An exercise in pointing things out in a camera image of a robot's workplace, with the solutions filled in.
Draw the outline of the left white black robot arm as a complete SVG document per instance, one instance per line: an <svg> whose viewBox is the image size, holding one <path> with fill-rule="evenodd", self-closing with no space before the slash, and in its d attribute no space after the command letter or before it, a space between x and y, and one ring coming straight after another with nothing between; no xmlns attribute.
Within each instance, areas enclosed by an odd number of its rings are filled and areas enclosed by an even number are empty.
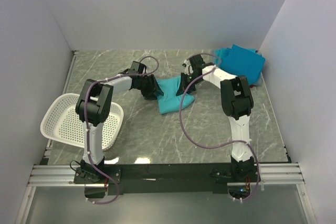
<svg viewBox="0 0 336 224"><path fill-rule="evenodd" d="M85 131L80 167L93 183L101 182L105 176L102 128L109 116L113 95L131 89L141 91L146 100L155 100L164 94L153 72L146 72L146 65L138 61L112 78L87 79L83 85L75 108Z"/></svg>

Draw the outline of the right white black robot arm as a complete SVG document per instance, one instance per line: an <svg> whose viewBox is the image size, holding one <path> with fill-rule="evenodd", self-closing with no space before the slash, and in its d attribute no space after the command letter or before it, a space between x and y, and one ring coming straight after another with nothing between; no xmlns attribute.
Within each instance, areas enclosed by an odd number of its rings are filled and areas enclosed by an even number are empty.
<svg viewBox="0 0 336 224"><path fill-rule="evenodd" d="M181 84L177 95L180 105L195 85L207 81L220 90L221 105L230 122L232 152L230 175L235 181L243 181L254 171L254 155L250 148L249 121L254 106L253 96L245 76L235 76L220 69L214 63L206 63L201 54L193 55L183 62Z"/></svg>

